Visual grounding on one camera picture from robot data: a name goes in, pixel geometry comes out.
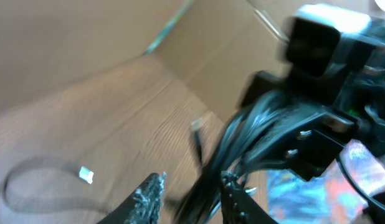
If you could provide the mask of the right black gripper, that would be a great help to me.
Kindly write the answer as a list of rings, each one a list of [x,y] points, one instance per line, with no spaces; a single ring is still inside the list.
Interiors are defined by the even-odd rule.
[[[367,120],[358,137],[375,155],[385,155],[385,40],[362,36],[331,42],[327,57],[293,62],[286,78],[254,74],[240,106],[282,87]],[[283,114],[245,156],[245,172],[289,169],[304,181],[319,177],[358,130],[354,117],[313,104]]]

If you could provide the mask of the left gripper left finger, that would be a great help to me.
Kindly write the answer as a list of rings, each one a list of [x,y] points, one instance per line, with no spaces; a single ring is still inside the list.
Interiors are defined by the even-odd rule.
[[[114,211],[97,224],[158,224],[166,173],[151,173]]]

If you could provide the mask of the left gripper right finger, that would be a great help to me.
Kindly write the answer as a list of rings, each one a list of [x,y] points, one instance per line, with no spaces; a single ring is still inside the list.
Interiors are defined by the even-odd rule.
[[[237,182],[231,171],[221,172],[221,210],[224,224],[277,224]]]

